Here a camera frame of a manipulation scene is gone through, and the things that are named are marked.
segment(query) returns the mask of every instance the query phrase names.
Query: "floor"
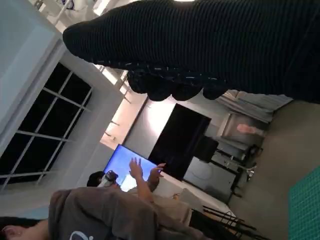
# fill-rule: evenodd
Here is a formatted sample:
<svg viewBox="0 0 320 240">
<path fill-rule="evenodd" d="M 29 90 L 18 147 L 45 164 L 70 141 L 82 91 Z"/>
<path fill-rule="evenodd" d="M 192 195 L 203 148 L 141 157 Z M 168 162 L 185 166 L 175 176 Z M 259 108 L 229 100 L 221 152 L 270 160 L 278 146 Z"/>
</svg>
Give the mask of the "floor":
<svg viewBox="0 0 320 240">
<path fill-rule="evenodd" d="M 229 206 L 272 240 L 288 239 L 288 191 L 320 165 L 320 105 L 292 102 L 281 108 L 263 142 L 257 169 Z"/>
</svg>

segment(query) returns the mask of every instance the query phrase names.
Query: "window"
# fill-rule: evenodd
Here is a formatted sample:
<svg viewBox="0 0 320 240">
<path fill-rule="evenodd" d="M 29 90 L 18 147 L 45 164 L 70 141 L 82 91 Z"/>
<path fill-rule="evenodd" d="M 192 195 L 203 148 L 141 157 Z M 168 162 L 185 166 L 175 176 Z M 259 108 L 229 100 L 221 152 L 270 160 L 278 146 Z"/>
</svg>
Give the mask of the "window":
<svg viewBox="0 0 320 240">
<path fill-rule="evenodd" d="M 58 63 L 0 157 L 0 187 L 40 183 L 51 168 L 90 100 L 92 88 Z"/>
</svg>

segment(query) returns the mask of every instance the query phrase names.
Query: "blue screen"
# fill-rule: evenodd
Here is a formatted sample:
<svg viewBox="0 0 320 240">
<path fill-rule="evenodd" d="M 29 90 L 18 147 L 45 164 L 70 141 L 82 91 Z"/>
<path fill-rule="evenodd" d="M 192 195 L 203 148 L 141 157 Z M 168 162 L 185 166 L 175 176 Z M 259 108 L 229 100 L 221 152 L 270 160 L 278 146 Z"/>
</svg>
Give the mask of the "blue screen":
<svg viewBox="0 0 320 240">
<path fill-rule="evenodd" d="M 129 150 L 128 148 L 118 145 L 113 152 L 108 164 L 103 170 L 105 173 L 112 170 L 118 174 L 116 182 L 121 186 L 121 189 L 125 192 L 134 188 L 136 186 L 136 180 L 130 176 L 130 167 L 129 163 L 131 158 L 136 158 L 137 160 L 141 159 L 141 167 L 143 170 L 143 179 L 148 180 L 150 175 L 150 170 L 153 169 L 156 165 L 149 160 L 141 157 L 135 152 Z"/>
</svg>

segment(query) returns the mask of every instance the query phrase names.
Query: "green tile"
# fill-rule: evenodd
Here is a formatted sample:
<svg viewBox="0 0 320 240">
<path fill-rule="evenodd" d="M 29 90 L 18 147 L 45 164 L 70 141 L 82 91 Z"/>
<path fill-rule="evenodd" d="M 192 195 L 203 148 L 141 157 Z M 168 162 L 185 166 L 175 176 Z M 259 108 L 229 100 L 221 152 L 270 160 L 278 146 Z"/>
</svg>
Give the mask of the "green tile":
<svg viewBox="0 0 320 240">
<path fill-rule="evenodd" d="M 289 191 L 289 240 L 320 240 L 320 167 Z"/>
</svg>

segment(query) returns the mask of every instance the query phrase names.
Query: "raised hand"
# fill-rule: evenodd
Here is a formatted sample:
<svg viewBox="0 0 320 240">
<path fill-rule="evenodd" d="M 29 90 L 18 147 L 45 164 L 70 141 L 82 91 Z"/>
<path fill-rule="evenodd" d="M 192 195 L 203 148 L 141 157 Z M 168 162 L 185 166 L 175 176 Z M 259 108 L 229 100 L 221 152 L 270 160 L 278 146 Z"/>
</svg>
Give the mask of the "raised hand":
<svg viewBox="0 0 320 240">
<path fill-rule="evenodd" d="M 143 173 L 143 170 L 141 167 L 141 159 L 139 159 L 139 161 L 137 161 L 136 157 L 131 158 L 129 167 L 130 167 L 129 173 L 130 173 L 131 177 L 133 177 L 134 179 L 142 178 L 144 173 Z"/>
<path fill-rule="evenodd" d="M 165 163 L 160 163 L 158 166 L 152 168 L 150 171 L 149 181 L 157 182 L 159 178 L 162 178 L 163 176 L 161 175 L 161 172 L 164 169 L 165 165 Z"/>
</svg>

